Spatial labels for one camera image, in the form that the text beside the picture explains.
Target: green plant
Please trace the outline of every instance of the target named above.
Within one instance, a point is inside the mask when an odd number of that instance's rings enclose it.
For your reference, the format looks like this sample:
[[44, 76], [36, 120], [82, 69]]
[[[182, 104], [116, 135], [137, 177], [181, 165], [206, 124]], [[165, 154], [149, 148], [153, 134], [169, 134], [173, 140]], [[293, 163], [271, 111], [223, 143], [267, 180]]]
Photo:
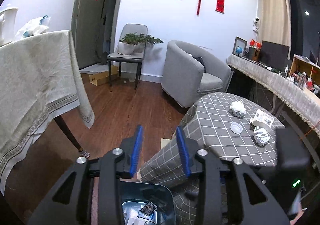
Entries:
[[151, 43], [152, 45], [156, 43], [163, 43], [161, 39], [159, 38], [154, 38], [151, 36], [151, 34], [148, 34], [145, 36], [145, 34], [139, 34], [137, 35], [137, 32], [134, 34], [126, 34], [124, 38], [120, 40], [120, 42], [124, 42], [127, 44], [138, 44], [138, 43]]

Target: picture frame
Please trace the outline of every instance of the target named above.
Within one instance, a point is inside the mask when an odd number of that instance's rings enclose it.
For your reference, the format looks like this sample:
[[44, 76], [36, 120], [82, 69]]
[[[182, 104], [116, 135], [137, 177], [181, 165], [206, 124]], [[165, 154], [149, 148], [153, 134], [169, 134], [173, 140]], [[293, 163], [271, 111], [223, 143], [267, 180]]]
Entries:
[[[232, 50], [232, 54], [242, 57], [245, 53], [246, 48], [247, 48], [247, 43], [248, 42], [245, 39], [242, 39], [242, 38], [236, 36], [235, 44], [234, 44], [233, 50]], [[238, 47], [238, 46], [240, 46], [243, 51], [240, 55], [238, 55], [236, 53], [236, 47]]]

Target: security camera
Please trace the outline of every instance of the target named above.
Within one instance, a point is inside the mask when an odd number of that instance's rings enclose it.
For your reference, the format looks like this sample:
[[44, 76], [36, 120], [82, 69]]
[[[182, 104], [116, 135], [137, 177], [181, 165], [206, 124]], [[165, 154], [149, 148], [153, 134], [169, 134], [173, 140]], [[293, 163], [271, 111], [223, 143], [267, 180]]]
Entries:
[[260, 18], [256, 17], [253, 21], [254, 21], [255, 24], [257, 24], [257, 23], [260, 22]]

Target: silver screw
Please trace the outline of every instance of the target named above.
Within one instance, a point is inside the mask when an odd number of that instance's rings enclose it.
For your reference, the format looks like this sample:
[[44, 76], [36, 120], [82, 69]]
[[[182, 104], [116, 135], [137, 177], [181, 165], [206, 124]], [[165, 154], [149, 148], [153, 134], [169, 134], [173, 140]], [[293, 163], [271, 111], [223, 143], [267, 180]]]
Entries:
[[121, 148], [115, 148], [115, 149], [112, 150], [112, 153], [114, 155], [121, 155], [122, 152], [123, 152], [123, 150]]
[[78, 164], [84, 164], [85, 162], [87, 161], [87, 159], [85, 158], [85, 157], [83, 157], [83, 156], [81, 156], [81, 157], [78, 157], [77, 158], [77, 163]]
[[235, 164], [242, 164], [243, 163], [243, 160], [241, 159], [241, 158], [239, 158], [239, 157], [237, 157], [237, 158], [235, 158], [235, 159], [233, 159], [233, 162], [235, 163]]
[[200, 155], [200, 156], [206, 156], [208, 154], [208, 151], [204, 150], [204, 149], [199, 149], [197, 151], [197, 154]]

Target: armchair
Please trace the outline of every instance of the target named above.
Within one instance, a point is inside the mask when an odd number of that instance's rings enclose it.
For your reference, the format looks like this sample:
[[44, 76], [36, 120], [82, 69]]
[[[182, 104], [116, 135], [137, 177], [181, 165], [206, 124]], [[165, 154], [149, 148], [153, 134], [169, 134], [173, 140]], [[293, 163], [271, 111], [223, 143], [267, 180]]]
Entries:
[[[202, 57], [206, 73], [204, 66], [194, 57]], [[232, 74], [226, 63], [208, 51], [174, 40], [168, 43], [161, 86], [181, 107], [191, 107], [206, 94], [225, 92]]]

